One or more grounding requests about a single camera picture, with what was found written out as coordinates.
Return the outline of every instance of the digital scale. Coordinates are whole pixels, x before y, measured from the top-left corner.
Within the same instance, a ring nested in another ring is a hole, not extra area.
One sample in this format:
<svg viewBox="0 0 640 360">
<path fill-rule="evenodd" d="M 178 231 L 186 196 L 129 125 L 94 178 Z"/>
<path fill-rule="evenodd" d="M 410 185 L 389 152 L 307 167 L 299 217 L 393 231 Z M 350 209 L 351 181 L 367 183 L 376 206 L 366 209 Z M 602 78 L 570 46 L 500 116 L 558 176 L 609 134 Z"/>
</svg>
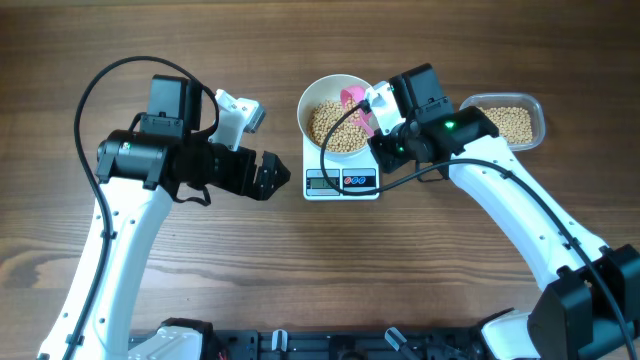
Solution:
<svg viewBox="0 0 640 360">
<path fill-rule="evenodd" d="M 375 200 L 380 194 L 351 196 L 332 189 L 320 170 L 320 150 L 306 136 L 302 138 L 302 191 L 310 201 L 326 200 Z M 378 163 L 369 150 L 369 145 L 351 156 L 325 153 L 324 166 L 329 179 L 347 191 L 367 191 L 380 187 Z"/>
</svg>

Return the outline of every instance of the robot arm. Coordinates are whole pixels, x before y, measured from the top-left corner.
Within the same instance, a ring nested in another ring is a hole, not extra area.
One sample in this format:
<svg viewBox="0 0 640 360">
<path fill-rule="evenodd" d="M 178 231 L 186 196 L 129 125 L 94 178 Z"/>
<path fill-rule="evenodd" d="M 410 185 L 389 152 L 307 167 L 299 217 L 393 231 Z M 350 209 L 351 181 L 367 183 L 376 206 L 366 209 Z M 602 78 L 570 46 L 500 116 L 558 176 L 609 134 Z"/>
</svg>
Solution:
<svg viewBox="0 0 640 360">
<path fill-rule="evenodd" d="M 371 87 L 365 101 L 380 126 L 369 145 L 382 171 L 393 172 L 408 161 L 458 161 L 438 170 L 489 213 L 543 290 L 532 313 L 509 313 L 484 325 L 484 341 L 496 358 L 596 359 L 623 345 L 620 324 L 596 275 L 611 289 L 631 338 L 640 335 L 638 252 L 629 245 L 613 251 L 578 224 L 522 167 L 482 112 L 473 107 L 454 112 L 430 65 Z M 482 160 L 506 172 L 462 159 Z M 563 237 L 541 203 L 509 177 L 537 194 L 573 239 Z"/>
<path fill-rule="evenodd" d="M 177 199 L 181 183 L 205 190 L 211 184 L 237 195 L 267 200 L 289 180 L 278 157 L 239 147 L 242 134 L 255 133 L 265 112 L 256 101 L 235 100 L 224 90 L 219 126 L 206 141 L 188 141 L 199 122 L 195 96 L 184 97 L 185 79 L 155 76 L 140 132 L 114 131 L 98 150 L 96 174 L 111 210 L 113 238 L 93 306 L 72 359 L 200 359 L 210 343 L 206 332 L 167 326 L 129 354 L 129 327 L 151 245 Z M 180 111 L 172 111 L 171 104 Z M 185 108 L 191 108 L 191 115 Z M 96 202 L 91 229 L 71 289 L 38 359 L 63 359 L 88 298 L 101 254 L 103 223 Z"/>
</svg>

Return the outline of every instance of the wood grain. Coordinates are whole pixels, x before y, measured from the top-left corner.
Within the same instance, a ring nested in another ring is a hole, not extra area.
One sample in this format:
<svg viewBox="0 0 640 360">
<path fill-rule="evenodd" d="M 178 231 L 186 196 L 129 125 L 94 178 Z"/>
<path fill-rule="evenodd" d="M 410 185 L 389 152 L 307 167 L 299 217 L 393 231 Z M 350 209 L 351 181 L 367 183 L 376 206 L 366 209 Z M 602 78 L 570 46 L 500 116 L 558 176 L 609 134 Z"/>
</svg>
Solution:
<svg viewBox="0 0 640 360">
<path fill-rule="evenodd" d="M 93 206 L 73 114 L 91 78 L 131 55 L 170 59 L 212 88 L 258 99 L 268 116 L 243 144 L 277 153 L 292 171 L 267 202 L 214 190 L 210 208 L 176 205 L 133 328 L 180 316 L 218 329 L 382 329 L 531 310 L 539 291 L 522 258 L 449 182 L 411 182 L 366 204 L 303 199 L 295 109 L 332 73 L 375 83 L 430 62 L 456 105 L 475 93 L 532 94 L 547 137 L 518 158 L 612 247 L 640 247 L 637 2 L 49 7 L 76 4 L 0 9 L 0 359 L 32 359 L 64 301 Z M 92 164 L 97 144 L 146 107 L 156 73 L 174 74 L 131 64 L 96 87 L 81 126 Z"/>
</svg>

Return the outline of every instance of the pink scoop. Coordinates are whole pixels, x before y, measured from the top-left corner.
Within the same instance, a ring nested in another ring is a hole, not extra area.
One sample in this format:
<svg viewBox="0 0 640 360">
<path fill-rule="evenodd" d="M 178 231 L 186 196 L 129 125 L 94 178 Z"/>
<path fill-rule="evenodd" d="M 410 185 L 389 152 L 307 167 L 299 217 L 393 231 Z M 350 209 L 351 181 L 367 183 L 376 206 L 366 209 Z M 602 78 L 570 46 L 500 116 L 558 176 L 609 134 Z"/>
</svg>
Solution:
<svg viewBox="0 0 640 360">
<path fill-rule="evenodd" d="M 340 91 L 340 102 L 342 103 L 342 108 L 344 108 L 345 110 L 348 110 L 347 102 L 351 98 L 356 103 L 359 103 L 360 101 L 364 100 L 364 93 L 365 93 L 365 89 L 362 86 L 358 86 L 358 85 L 349 86 L 343 89 L 342 91 Z M 361 109 L 358 109 L 358 114 L 360 114 L 360 118 L 358 119 L 358 118 L 352 117 L 352 119 L 354 120 L 352 120 L 351 123 L 353 125 L 360 126 L 361 128 L 364 129 L 364 131 L 367 133 L 369 137 L 372 137 L 373 130 L 369 126 L 369 119 L 371 118 L 372 114 L 365 115 L 364 111 L 362 111 Z"/>
</svg>

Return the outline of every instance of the white bowl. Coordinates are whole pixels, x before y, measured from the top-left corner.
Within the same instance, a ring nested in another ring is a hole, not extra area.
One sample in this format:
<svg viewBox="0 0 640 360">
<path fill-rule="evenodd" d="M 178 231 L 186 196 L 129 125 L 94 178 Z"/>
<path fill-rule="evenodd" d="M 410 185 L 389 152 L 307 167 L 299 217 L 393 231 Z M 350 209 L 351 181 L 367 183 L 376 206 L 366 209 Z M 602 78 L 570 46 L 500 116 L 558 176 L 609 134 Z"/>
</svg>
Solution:
<svg viewBox="0 0 640 360">
<path fill-rule="evenodd" d="M 307 138 L 311 145 L 313 145 L 313 147 L 318 149 L 318 151 L 320 151 L 320 146 L 316 145 L 307 133 L 313 109 L 327 100 L 340 101 L 340 91 L 353 85 L 359 85 L 365 89 L 371 87 L 368 82 L 358 77 L 345 74 L 335 74 L 316 80 L 316 82 L 309 85 L 307 90 L 305 90 L 300 97 L 300 101 L 298 102 L 298 126 L 300 127 L 302 134 Z M 369 121 L 371 124 L 377 124 L 374 117 L 371 117 Z M 361 149 L 350 152 L 334 152 L 326 150 L 325 157 L 344 159 L 359 154 L 368 148 L 369 145 L 365 145 Z"/>
</svg>

